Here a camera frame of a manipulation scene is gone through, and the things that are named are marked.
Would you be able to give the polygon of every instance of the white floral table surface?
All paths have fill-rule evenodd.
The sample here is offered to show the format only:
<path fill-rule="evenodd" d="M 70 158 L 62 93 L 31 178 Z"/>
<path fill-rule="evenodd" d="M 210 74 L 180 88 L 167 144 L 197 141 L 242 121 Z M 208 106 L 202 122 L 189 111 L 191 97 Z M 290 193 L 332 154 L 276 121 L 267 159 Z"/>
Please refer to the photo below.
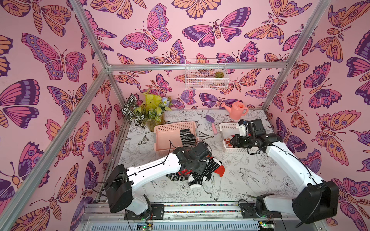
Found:
<path fill-rule="evenodd" d="M 298 195 L 297 188 L 289 176 L 264 153 L 224 153 L 221 135 L 213 134 L 211 123 L 205 119 L 206 115 L 215 119 L 218 132 L 218 124 L 232 121 L 226 110 L 167 111 L 165 119 L 168 123 L 195 121 L 198 137 L 201 140 L 206 138 L 213 156 L 225 167 L 223 177 L 212 173 L 212 179 L 203 182 L 202 187 L 190 189 L 187 181 L 171 181 L 163 176 L 144 185 L 138 193 L 147 195 L 152 202 L 253 200 L 248 195 L 259 196 L 266 193 Z M 248 114 L 242 117 L 245 120 L 258 118 L 262 119 L 267 133 L 273 132 L 263 110 L 249 110 Z M 119 164 L 133 167 L 159 159 L 153 145 L 153 132 L 131 125 Z"/>

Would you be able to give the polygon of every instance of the pink plastic basket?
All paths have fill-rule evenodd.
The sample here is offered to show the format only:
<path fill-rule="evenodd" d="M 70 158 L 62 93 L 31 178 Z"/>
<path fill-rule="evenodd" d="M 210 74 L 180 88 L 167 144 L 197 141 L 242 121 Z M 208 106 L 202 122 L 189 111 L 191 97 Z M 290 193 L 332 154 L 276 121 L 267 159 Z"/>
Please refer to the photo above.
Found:
<path fill-rule="evenodd" d="M 160 157 L 166 156 L 168 154 L 169 141 L 171 141 L 175 147 L 182 147 L 180 130 L 188 128 L 190 129 L 190 132 L 195 135 L 196 140 L 199 141 L 199 138 L 196 135 L 196 124 L 194 121 L 155 126 L 154 151 L 156 151 Z"/>

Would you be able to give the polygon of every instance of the purple trowel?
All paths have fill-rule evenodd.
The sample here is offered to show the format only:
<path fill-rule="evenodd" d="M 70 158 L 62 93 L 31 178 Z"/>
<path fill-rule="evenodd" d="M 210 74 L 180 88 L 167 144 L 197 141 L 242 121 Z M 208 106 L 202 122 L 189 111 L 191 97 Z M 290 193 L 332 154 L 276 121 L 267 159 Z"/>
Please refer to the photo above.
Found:
<path fill-rule="evenodd" d="M 212 123 L 213 134 L 217 135 L 216 126 L 215 126 L 215 123 L 214 123 L 215 119 L 210 115 L 206 115 L 206 120 L 208 120 L 209 122 Z"/>

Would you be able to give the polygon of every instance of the black and white sock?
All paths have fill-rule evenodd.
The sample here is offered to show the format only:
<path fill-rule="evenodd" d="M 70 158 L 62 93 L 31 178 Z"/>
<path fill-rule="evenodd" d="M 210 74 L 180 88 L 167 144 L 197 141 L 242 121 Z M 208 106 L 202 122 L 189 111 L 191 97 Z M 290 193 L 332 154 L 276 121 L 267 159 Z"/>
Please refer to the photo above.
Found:
<path fill-rule="evenodd" d="M 195 136 L 190 132 L 190 129 L 180 130 L 180 138 L 183 147 L 195 145 Z"/>

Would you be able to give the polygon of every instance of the wall-mounted wire basket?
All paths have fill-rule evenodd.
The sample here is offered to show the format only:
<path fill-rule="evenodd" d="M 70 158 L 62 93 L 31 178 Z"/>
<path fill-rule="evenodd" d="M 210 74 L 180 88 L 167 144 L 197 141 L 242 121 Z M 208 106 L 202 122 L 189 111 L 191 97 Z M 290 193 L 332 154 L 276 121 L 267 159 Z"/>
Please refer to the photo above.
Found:
<path fill-rule="evenodd" d="M 205 63 L 205 59 L 187 59 L 185 64 L 185 89 L 215 89 L 225 90 L 229 83 L 229 74 L 225 63 Z M 188 62 L 197 63 L 191 67 Z M 218 72 L 223 73 L 222 78 L 216 78 Z"/>

